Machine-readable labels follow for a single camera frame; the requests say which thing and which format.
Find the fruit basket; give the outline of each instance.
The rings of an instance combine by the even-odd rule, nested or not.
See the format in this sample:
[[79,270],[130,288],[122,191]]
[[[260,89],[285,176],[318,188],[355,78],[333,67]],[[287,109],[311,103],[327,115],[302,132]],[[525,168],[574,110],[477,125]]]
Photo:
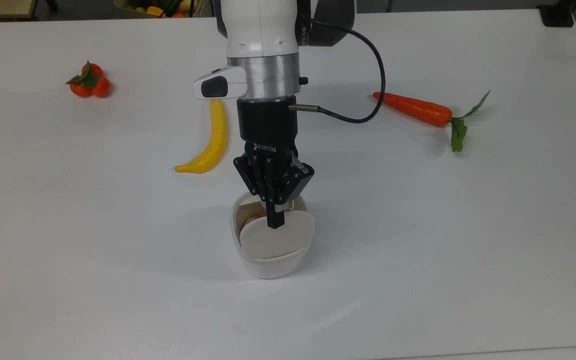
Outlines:
[[[162,7],[169,4],[179,4],[174,6],[174,11],[160,16]],[[190,0],[114,0],[114,6],[119,10],[119,14],[124,19],[157,19],[157,18],[189,18]],[[194,0],[194,18],[206,18],[211,16],[210,0]]]

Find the floor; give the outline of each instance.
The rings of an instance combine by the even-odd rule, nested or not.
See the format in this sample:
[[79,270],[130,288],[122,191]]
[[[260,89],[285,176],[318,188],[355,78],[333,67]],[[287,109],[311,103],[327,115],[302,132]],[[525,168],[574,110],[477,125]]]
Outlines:
[[[539,4],[556,0],[392,0],[393,12],[425,12],[450,10],[534,9]],[[46,0],[38,0],[39,19],[51,21],[119,19],[113,0],[57,0],[59,9],[50,12]],[[388,0],[357,0],[360,13],[385,12]]]

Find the tomato leaf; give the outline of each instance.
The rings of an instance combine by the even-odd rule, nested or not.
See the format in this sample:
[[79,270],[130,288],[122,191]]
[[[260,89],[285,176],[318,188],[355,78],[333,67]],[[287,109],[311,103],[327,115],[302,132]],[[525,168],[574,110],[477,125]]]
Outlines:
[[81,80],[79,80],[79,85],[87,89],[93,89],[97,84],[98,80],[99,75],[98,73],[95,73],[94,75],[88,76],[86,79],[82,78]]
[[90,75],[90,61],[86,61],[84,71],[81,73],[81,78],[85,79],[88,77],[88,75]]
[[68,82],[66,82],[66,84],[70,85],[72,83],[78,83],[80,80],[80,76],[79,75],[75,75],[75,77],[73,77],[72,79],[68,80]]
[[480,107],[482,107],[482,105],[484,104],[484,101],[486,101],[486,98],[488,97],[488,95],[490,94],[490,90],[488,92],[486,92],[486,95],[484,95],[481,100],[479,101],[479,103],[477,105],[474,105],[472,109],[470,109],[470,111],[466,112],[466,114],[458,119],[463,119],[469,116],[473,116],[475,115],[475,112],[477,112],[477,110],[480,109]]
[[452,125],[450,147],[453,153],[459,153],[464,149],[464,138],[466,137],[466,132],[468,132],[468,127],[464,125],[464,119],[462,118],[452,119],[450,124]]

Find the black cable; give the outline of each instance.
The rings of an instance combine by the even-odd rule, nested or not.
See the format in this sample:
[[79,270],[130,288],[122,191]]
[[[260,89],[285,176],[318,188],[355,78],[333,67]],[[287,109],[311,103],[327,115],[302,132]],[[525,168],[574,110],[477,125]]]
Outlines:
[[323,107],[317,106],[317,112],[320,112],[320,113],[325,114],[327,116],[334,117],[334,118],[339,119],[341,121],[345,121],[346,123],[352,123],[352,124],[366,123],[367,121],[369,121],[370,119],[375,117],[375,115],[377,115],[377,112],[382,107],[382,103],[384,102],[384,95],[386,94],[386,71],[384,70],[384,62],[382,61],[382,56],[379,55],[379,51],[377,50],[375,45],[373,45],[373,43],[369,39],[367,39],[364,35],[359,34],[359,32],[356,32],[355,30],[352,30],[352,29],[349,29],[347,27],[343,27],[340,25],[334,25],[334,23],[327,23],[327,22],[315,20],[313,18],[307,18],[306,16],[302,16],[302,17],[305,20],[310,21],[313,24],[321,25],[322,27],[328,27],[328,28],[341,30],[342,32],[346,32],[350,35],[353,35],[357,39],[366,43],[366,45],[368,45],[370,50],[372,50],[372,52],[374,53],[375,57],[377,58],[377,64],[379,64],[379,74],[381,75],[381,89],[379,90],[379,100],[377,101],[377,105],[375,105],[374,109],[372,110],[372,112],[368,116],[366,116],[364,118],[350,118],[350,117],[340,115],[336,112],[330,111],[328,109],[324,109]]

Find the banana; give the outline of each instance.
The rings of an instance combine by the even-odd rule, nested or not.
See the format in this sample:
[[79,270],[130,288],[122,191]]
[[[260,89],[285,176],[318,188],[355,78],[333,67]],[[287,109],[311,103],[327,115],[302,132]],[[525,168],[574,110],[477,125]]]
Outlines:
[[178,173],[201,174],[212,169],[222,159],[228,144],[228,121],[221,100],[210,100],[210,140],[202,153],[187,164],[174,167]]

